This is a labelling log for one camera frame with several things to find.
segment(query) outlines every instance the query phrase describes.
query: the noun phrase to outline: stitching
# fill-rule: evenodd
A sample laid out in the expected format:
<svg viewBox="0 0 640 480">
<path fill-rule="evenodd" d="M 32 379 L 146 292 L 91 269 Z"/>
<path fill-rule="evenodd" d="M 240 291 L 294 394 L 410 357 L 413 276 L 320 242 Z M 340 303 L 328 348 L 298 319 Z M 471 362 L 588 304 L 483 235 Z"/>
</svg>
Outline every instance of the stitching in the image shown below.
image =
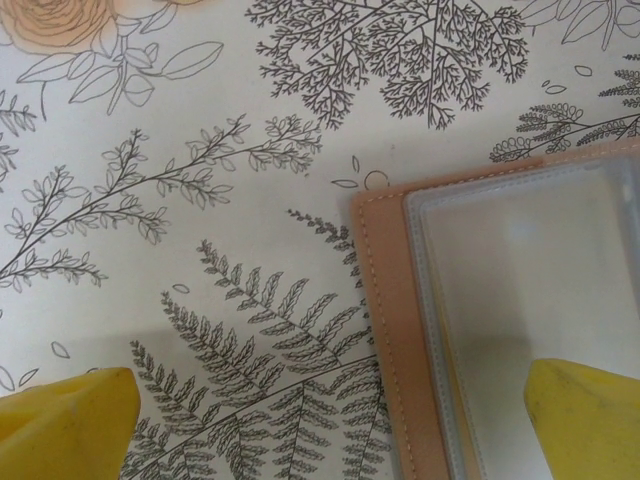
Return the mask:
<svg viewBox="0 0 640 480">
<path fill-rule="evenodd" d="M 457 185 L 457 184 L 463 184 L 463 183 L 469 183 L 472 181 L 476 181 L 476 180 L 482 180 L 485 178 L 493 178 L 493 177 L 501 177 L 507 174 L 511 174 L 511 173 L 517 173 L 517 172 L 523 172 L 523 171 L 527 171 L 527 170 L 534 170 L 534 169 L 539 169 L 539 168 L 543 168 L 543 167 L 548 167 L 550 165 L 559 165 L 562 163 L 568 163 L 570 161 L 574 161 L 574 160 L 582 160 L 585 158 L 593 158 L 593 157 L 598 157 L 598 156 L 602 156 L 603 154 L 612 154 L 612 153 L 618 153 L 618 152 L 623 152 L 625 150 L 633 150 L 640 147 L 640 143 L 634 143 L 631 144 L 629 146 L 626 147 L 615 147 L 615 148 L 611 148 L 608 152 L 602 152 L 602 151 L 595 151 L 592 153 L 585 153 L 583 155 L 573 155 L 567 158 L 562 158 L 562 159 L 558 159 L 552 162 L 549 162 L 547 164 L 544 165 L 529 165 L 526 167 L 520 167 L 520 168 L 512 168 L 510 170 L 504 170 L 501 172 L 497 172 L 497 173 L 490 173 L 487 175 L 479 175 L 477 177 L 471 177 L 471 178 L 467 178 L 467 179 L 463 179 L 463 180 L 458 180 L 455 182 L 449 182 L 446 184 L 442 184 L 442 185 L 437 185 L 437 186 L 433 186 L 433 187 L 427 187 L 424 190 L 430 190 L 433 188 L 441 188 L 441 187 L 446 187 L 446 186 L 450 186 L 450 185 Z M 401 193 L 394 193 L 394 194 L 390 194 L 390 195 L 380 195 L 378 197 L 373 197 L 370 198 L 368 200 L 365 200 L 364 202 L 361 202 L 359 205 L 359 209 L 358 209 L 358 216 L 360 217 L 360 225 L 362 226 L 362 234 L 364 236 L 364 241 L 365 241 L 365 245 L 367 248 L 367 259 L 369 260 L 369 268 L 371 269 L 371 277 L 373 279 L 373 289 L 375 291 L 375 295 L 376 295 L 376 304 L 378 307 L 378 312 L 380 314 L 380 322 L 382 323 L 382 330 L 383 330 L 383 334 L 384 334 L 384 341 L 385 341 L 385 345 L 387 347 L 387 353 L 389 355 L 389 366 L 391 368 L 391 374 L 393 375 L 393 383 L 395 385 L 395 391 L 396 391 L 396 395 L 398 397 L 398 406 L 400 409 L 400 420 L 402 422 L 402 429 L 404 431 L 404 439 L 405 442 L 407 444 L 407 452 L 409 453 L 409 463 L 411 465 L 411 476 L 414 480 L 417 480 L 418 476 L 417 476 L 417 472 L 416 472 L 416 466 L 415 466 L 415 462 L 413 459 L 413 452 L 411 451 L 411 439 L 409 438 L 409 431 L 407 428 L 407 420 L 406 420 L 406 416 L 405 416 L 405 412 L 404 412 L 404 404 L 402 401 L 402 393 L 400 391 L 400 384 L 398 382 L 398 375 L 397 375 L 397 370 L 395 367 L 395 362 L 393 360 L 393 350 L 391 348 L 391 341 L 389 340 L 389 329 L 387 327 L 387 322 L 384 316 L 384 310 L 382 308 L 382 296 L 380 294 L 380 289 L 378 287 L 378 277 L 376 275 L 376 269 L 375 269 L 375 265 L 374 265 L 374 259 L 373 259 L 373 253 L 371 251 L 371 244 L 369 242 L 369 235 L 368 235 L 368 231 L 367 231 L 367 222 L 365 219 L 365 215 L 364 215 L 364 206 L 365 204 L 368 203 L 373 203 L 376 201 L 380 201 L 380 200 L 386 200 L 386 199 L 390 199 L 390 198 L 396 198 L 396 197 L 404 197 L 407 194 L 407 192 L 401 192 Z"/>
</svg>

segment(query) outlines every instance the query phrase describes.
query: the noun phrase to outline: peach rose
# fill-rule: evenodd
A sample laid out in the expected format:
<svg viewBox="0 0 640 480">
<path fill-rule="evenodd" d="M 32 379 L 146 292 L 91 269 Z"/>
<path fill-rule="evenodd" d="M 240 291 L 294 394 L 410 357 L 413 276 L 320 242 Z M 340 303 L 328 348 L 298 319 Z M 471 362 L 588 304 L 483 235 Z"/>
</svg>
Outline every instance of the peach rose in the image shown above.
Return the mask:
<svg viewBox="0 0 640 480">
<path fill-rule="evenodd" d="M 0 23 L 31 53 L 79 53 L 112 18 L 111 0 L 0 0 Z"/>
</svg>

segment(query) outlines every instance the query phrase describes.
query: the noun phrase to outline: patterned paper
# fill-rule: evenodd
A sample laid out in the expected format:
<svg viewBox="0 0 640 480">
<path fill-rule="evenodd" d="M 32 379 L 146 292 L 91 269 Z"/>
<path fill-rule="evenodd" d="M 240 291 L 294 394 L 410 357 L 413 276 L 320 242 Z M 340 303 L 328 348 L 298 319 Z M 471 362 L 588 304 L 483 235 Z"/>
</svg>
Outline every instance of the patterned paper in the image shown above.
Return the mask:
<svg viewBox="0 0 640 480">
<path fill-rule="evenodd" d="M 0 394 L 135 370 L 124 479 L 400 478 L 358 190 L 636 136 L 635 0 L 0 0 Z"/>
</svg>

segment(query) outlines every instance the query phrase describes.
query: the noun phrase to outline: leaf drawing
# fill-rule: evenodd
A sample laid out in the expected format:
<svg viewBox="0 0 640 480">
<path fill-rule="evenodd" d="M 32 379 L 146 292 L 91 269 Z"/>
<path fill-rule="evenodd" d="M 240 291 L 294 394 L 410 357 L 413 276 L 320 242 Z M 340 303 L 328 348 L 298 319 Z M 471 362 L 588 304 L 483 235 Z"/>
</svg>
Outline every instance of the leaf drawing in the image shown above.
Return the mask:
<svg viewBox="0 0 640 480">
<path fill-rule="evenodd" d="M 629 38 L 640 35 L 640 8 L 636 2 L 615 0 L 532 0 L 520 15 L 531 27 L 551 21 L 566 25 L 562 43 L 575 43 L 596 34 L 606 50 L 618 31 Z"/>
<path fill-rule="evenodd" d="M 165 7 L 146 19 L 146 23 L 140 33 L 151 33 L 162 30 L 169 25 L 178 13 L 178 5 L 169 3 Z"/>
<path fill-rule="evenodd" d="M 162 75 L 169 80 L 189 78 L 212 65 L 220 56 L 223 44 L 205 42 L 194 45 L 175 54 L 162 69 Z"/>
<path fill-rule="evenodd" d="M 573 67 L 578 75 L 581 77 L 591 77 L 593 76 L 593 69 L 586 65 L 576 65 Z"/>
<path fill-rule="evenodd" d="M 98 67 L 82 80 L 71 95 L 69 103 L 84 103 L 101 97 L 116 87 L 119 78 L 120 75 L 115 67 Z"/>
<path fill-rule="evenodd" d="M 7 392 L 15 392 L 16 390 L 16 384 L 13 382 L 13 377 L 2 365 L 0 365 L 0 387 L 4 388 Z"/>
<path fill-rule="evenodd" d="M 356 92 L 371 76 L 385 80 L 382 96 L 398 118 L 426 116 L 444 129 L 460 110 L 480 110 L 489 93 L 484 69 L 515 82 L 527 67 L 520 15 L 489 12 L 480 2 L 390 0 L 313 2 L 253 0 L 246 13 L 271 26 L 257 52 L 273 95 L 300 94 L 307 108 L 337 129 Z"/>
<path fill-rule="evenodd" d="M 20 377 L 20 381 L 18 382 L 18 387 L 22 388 L 24 387 L 27 383 L 29 383 L 31 381 L 31 379 L 33 377 L 35 377 L 36 373 L 38 373 L 38 370 L 40 370 L 39 368 L 34 368 L 32 370 L 29 370 L 27 373 L 25 373 L 24 375 L 22 375 L 22 377 Z"/>
<path fill-rule="evenodd" d="M 626 55 L 630 62 L 640 61 L 639 55 Z M 636 110 L 600 122 L 585 122 L 584 111 L 568 103 L 536 105 L 519 117 L 516 131 L 526 136 L 511 137 L 496 144 L 489 158 L 494 162 L 509 162 L 528 158 L 544 148 L 546 154 L 563 152 L 572 145 L 581 146 L 603 139 L 619 140 L 640 135 L 640 71 L 622 69 L 614 75 L 625 82 L 600 92 L 600 97 L 626 97 L 622 105 Z"/>
<path fill-rule="evenodd" d="M 220 256 L 210 242 L 203 241 L 197 250 L 203 255 L 202 263 L 207 265 L 205 273 L 216 276 L 216 286 L 227 290 L 226 299 L 237 299 L 235 301 L 238 303 L 238 311 L 255 312 L 248 320 L 250 324 L 268 325 L 260 330 L 260 333 L 273 337 L 275 343 L 272 348 L 280 352 L 290 371 L 308 374 L 339 366 L 342 364 L 341 357 L 360 339 L 368 336 L 368 331 L 363 330 L 351 334 L 350 337 L 355 339 L 354 341 L 334 341 L 337 333 L 360 310 L 360 306 L 352 306 L 333 316 L 325 317 L 325 309 L 337 297 L 335 294 L 323 295 L 307 308 L 304 315 L 297 314 L 295 318 L 296 307 L 308 283 L 307 279 L 300 279 L 285 289 L 284 296 L 276 302 L 276 295 L 280 291 L 281 272 L 270 275 L 263 284 L 262 293 L 259 294 L 259 268 L 252 270 L 245 285 L 239 281 L 234 283 L 229 273 L 227 258 Z"/>
<path fill-rule="evenodd" d="M 65 360 L 71 358 L 69 351 L 60 342 L 51 342 L 51 351 L 56 357 L 64 358 Z"/>
<path fill-rule="evenodd" d="M 0 193 L 3 192 L 2 182 L 10 171 L 16 169 L 14 156 L 18 153 L 18 149 L 4 144 L 2 140 L 7 133 L 18 137 L 21 132 L 35 132 L 35 119 L 28 105 L 18 107 L 17 95 L 9 99 L 6 91 L 0 90 Z"/>
<path fill-rule="evenodd" d="M 155 90 L 153 84 L 141 75 L 132 75 L 124 86 L 124 94 L 136 107 L 144 107 Z"/>
<path fill-rule="evenodd" d="M 14 97 L 10 107 L 14 108 L 15 103 Z M 24 121 L 27 123 L 19 120 L 15 128 L 29 128 L 28 109 L 23 113 L 27 115 L 28 121 Z M 107 277 L 90 261 L 89 252 L 75 254 L 60 248 L 53 255 L 45 255 L 40 250 L 41 244 L 69 235 L 86 236 L 92 231 L 129 225 L 156 245 L 170 225 L 165 218 L 167 208 L 147 208 L 136 189 L 155 188 L 162 198 L 179 193 L 187 202 L 204 210 L 207 205 L 215 207 L 230 202 L 227 194 L 233 187 L 215 181 L 215 168 L 235 170 L 238 158 L 244 157 L 251 168 L 255 159 L 260 158 L 260 170 L 275 167 L 298 173 L 305 171 L 313 155 L 320 151 L 317 125 L 304 124 L 296 116 L 269 120 L 266 140 L 253 145 L 244 141 L 243 134 L 250 125 L 243 119 L 244 115 L 228 119 L 228 128 L 216 126 L 211 133 L 202 129 L 200 138 L 186 142 L 188 154 L 184 160 L 171 159 L 159 168 L 157 164 L 145 167 L 149 159 L 143 154 L 142 145 L 148 137 L 134 130 L 127 140 L 102 154 L 104 182 L 93 187 L 79 185 L 66 166 L 56 166 L 44 178 L 35 180 L 33 187 L 22 190 L 26 204 L 16 204 L 10 220 L 4 224 L 4 231 L 18 243 L 7 263 L 0 266 L 0 288 L 11 287 L 20 293 L 31 286 L 35 278 L 47 279 L 53 274 L 75 284 L 86 277 L 100 286 Z M 0 167 L 6 162 L 7 168 L 13 168 L 13 163 L 8 163 L 11 158 L 7 152 L 15 153 L 0 146 Z"/>
<path fill-rule="evenodd" d="M 172 287 L 176 292 L 178 293 L 182 293 L 182 294 L 187 294 L 189 293 L 191 290 L 189 289 L 189 287 L 187 287 L 185 284 L 183 283 L 176 283 L 175 285 L 173 285 Z"/>
<path fill-rule="evenodd" d="M 75 80 L 76 78 L 83 77 L 91 70 L 95 62 L 95 52 L 87 51 L 77 55 L 69 65 L 67 78 L 69 80 Z"/>
<path fill-rule="evenodd" d="M 45 57 L 18 77 L 18 83 L 50 82 L 65 78 L 76 59 L 71 53 L 56 53 Z"/>
<path fill-rule="evenodd" d="M 348 178 L 345 179 L 339 179 L 339 180 L 332 180 L 331 183 L 333 183 L 334 185 L 337 185 L 338 187 L 342 187 L 342 188 L 358 188 L 358 182 L 356 182 L 355 180 L 350 180 Z"/>
</svg>

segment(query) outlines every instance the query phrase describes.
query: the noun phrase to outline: card holder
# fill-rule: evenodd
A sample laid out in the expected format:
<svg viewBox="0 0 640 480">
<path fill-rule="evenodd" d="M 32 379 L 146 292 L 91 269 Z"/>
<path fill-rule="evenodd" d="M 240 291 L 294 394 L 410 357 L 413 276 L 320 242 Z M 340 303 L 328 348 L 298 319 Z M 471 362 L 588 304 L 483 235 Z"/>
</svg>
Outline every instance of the card holder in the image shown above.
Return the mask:
<svg viewBox="0 0 640 480">
<path fill-rule="evenodd" d="M 405 478 L 551 479 L 522 399 L 533 358 L 640 376 L 637 150 L 630 139 L 354 200 Z"/>
</svg>

